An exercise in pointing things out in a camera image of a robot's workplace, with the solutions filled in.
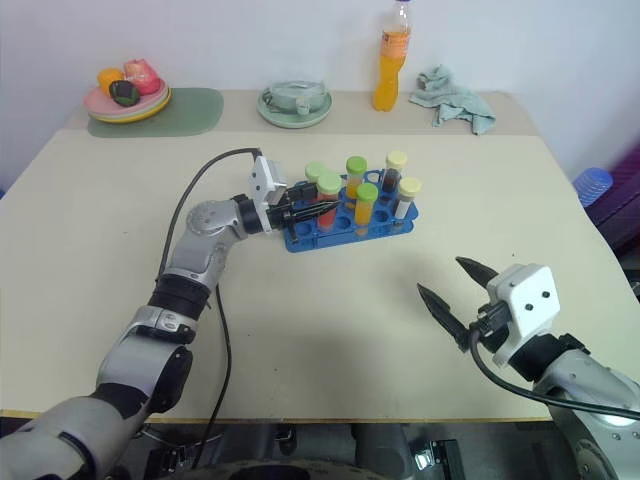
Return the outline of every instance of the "table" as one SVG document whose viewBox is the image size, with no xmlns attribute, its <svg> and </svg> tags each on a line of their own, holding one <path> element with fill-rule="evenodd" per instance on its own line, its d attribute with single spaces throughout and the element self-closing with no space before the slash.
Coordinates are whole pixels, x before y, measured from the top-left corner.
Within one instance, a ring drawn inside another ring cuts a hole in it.
<svg viewBox="0 0 640 480">
<path fill-rule="evenodd" d="M 431 112 L 405 99 L 385 116 L 368 109 L 365 94 L 339 92 L 324 123 L 290 132 L 249 110 L 257 94 L 224 92 L 219 126 L 195 137 L 93 138 L 78 113 L 0 201 L 4 415 L 34 415 L 93 391 L 102 358 L 149 298 L 184 187 L 206 160 L 242 146 L 262 147 L 291 183 L 310 160 L 343 169 L 359 154 L 376 168 L 387 151 L 402 149 L 407 173 L 424 187 L 408 235 L 300 254 L 285 250 L 281 234 L 234 246 L 221 281 L 234 354 L 221 419 L 548 418 L 545 407 L 486 380 L 422 304 L 416 282 L 440 293 L 463 321 L 487 301 L 456 255 L 497 270 L 515 262 L 551 266 L 561 301 L 553 332 L 571 332 L 600 362 L 640 378 L 640 306 L 508 96 L 486 95 L 498 124 L 475 137 L 462 122 L 432 128 Z M 216 165 L 184 213 L 246 192 L 249 171 L 249 157 Z M 191 348 L 182 399 L 160 421 L 210 414 L 225 355 L 215 310 L 203 313 Z M 500 373 L 525 384 L 510 369 Z"/>
</svg>

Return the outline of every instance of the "dark liquid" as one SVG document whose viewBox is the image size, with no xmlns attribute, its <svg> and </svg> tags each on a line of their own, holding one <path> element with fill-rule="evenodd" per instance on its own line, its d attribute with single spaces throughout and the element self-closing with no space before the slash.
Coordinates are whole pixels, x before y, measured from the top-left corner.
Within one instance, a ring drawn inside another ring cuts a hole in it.
<svg viewBox="0 0 640 480">
<path fill-rule="evenodd" d="M 387 170 L 384 173 L 382 179 L 382 191 L 384 193 L 393 193 L 398 187 L 398 181 L 400 180 L 400 172 L 397 170 Z"/>
</svg>

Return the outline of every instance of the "blue test tube rack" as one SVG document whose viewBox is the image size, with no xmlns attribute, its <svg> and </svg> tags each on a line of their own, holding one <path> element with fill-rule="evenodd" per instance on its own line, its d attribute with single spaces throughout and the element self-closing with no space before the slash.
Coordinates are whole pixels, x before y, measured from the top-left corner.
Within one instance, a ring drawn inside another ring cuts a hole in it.
<svg viewBox="0 0 640 480">
<path fill-rule="evenodd" d="M 355 209 L 347 206 L 346 189 L 342 187 L 339 198 L 340 205 L 336 211 L 336 221 L 333 229 L 329 232 L 322 232 L 318 229 L 317 220 L 311 219 L 300 222 L 295 226 L 298 242 L 293 243 L 293 239 L 288 231 L 284 231 L 284 243 L 292 253 L 306 252 L 318 248 L 335 247 L 345 243 L 365 242 L 375 238 L 390 237 L 409 233 L 413 230 L 413 221 L 418 218 L 419 212 L 415 202 L 409 207 L 407 215 L 403 219 L 396 219 L 393 216 L 393 207 L 398 195 L 397 190 L 392 194 L 382 191 L 382 177 L 384 170 L 369 170 L 364 175 L 364 181 L 373 183 L 378 187 L 378 200 L 373 208 L 371 223 L 367 227 L 356 225 L 354 222 Z M 297 202 L 296 208 L 307 206 L 306 202 Z M 356 230 L 367 229 L 365 235 L 358 235 Z"/>
</svg>

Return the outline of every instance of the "test tube cap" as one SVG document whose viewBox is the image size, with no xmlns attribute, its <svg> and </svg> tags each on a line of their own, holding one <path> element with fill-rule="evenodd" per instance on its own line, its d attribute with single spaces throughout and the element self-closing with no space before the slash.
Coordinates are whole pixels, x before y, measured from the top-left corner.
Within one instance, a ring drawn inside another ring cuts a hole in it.
<svg viewBox="0 0 640 480">
<path fill-rule="evenodd" d="M 367 171 L 367 159 L 354 155 L 347 158 L 347 172 L 352 175 L 362 175 Z"/>
<path fill-rule="evenodd" d="M 358 195 L 358 200 L 373 203 L 378 199 L 378 187 L 376 187 L 373 183 L 363 183 L 358 186 L 356 195 Z"/>
<path fill-rule="evenodd" d="M 387 153 L 387 167 L 402 170 L 407 164 L 407 154 L 401 150 L 394 150 Z"/>
<path fill-rule="evenodd" d="M 398 192 L 405 197 L 415 197 L 422 188 L 422 182 L 415 177 L 404 177 L 398 183 Z"/>
<path fill-rule="evenodd" d="M 304 169 L 304 174 L 311 183 L 316 183 L 320 175 L 326 171 L 322 162 L 309 162 Z"/>
<path fill-rule="evenodd" d="M 320 177 L 318 177 L 318 192 L 325 195 L 335 195 L 340 192 L 342 188 L 342 178 L 336 172 L 325 170 Z"/>
</svg>

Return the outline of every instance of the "cloth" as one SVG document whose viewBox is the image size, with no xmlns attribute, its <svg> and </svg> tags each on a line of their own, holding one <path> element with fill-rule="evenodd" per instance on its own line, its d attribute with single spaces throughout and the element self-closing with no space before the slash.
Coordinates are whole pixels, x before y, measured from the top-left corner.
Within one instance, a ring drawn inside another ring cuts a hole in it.
<svg viewBox="0 0 640 480">
<path fill-rule="evenodd" d="M 418 90 L 413 92 L 409 101 L 438 109 L 433 120 L 434 127 L 452 118 L 461 118 L 471 122 L 473 133 L 482 135 L 496 123 L 496 117 L 487 102 L 468 88 L 455 85 L 453 75 L 442 65 L 418 75 Z"/>
</svg>

